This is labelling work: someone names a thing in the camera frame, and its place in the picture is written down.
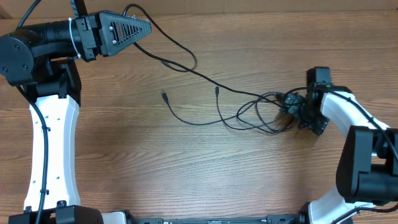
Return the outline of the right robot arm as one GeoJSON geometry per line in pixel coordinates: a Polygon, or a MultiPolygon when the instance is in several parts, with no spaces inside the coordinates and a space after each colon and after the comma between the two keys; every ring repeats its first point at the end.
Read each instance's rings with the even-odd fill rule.
{"type": "Polygon", "coordinates": [[[352,223],[361,212],[391,213],[397,206],[397,130],[361,106],[346,86],[334,85],[328,67],[306,72],[302,89],[278,96],[281,112],[321,135],[333,122],[345,137],[336,170],[336,185],[318,200],[306,203],[296,215],[278,215],[278,223],[352,223]]]}

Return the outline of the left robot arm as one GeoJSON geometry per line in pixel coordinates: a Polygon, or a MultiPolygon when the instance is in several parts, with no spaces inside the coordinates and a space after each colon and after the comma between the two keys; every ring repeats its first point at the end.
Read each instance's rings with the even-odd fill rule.
{"type": "Polygon", "coordinates": [[[103,223],[99,210],[81,205],[76,184],[81,80],[75,61],[116,55],[151,30],[147,20],[100,11],[18,27],[1,37],[1,73],[29,102],[33,125],[24,211],[10,223],[103,223]]]}

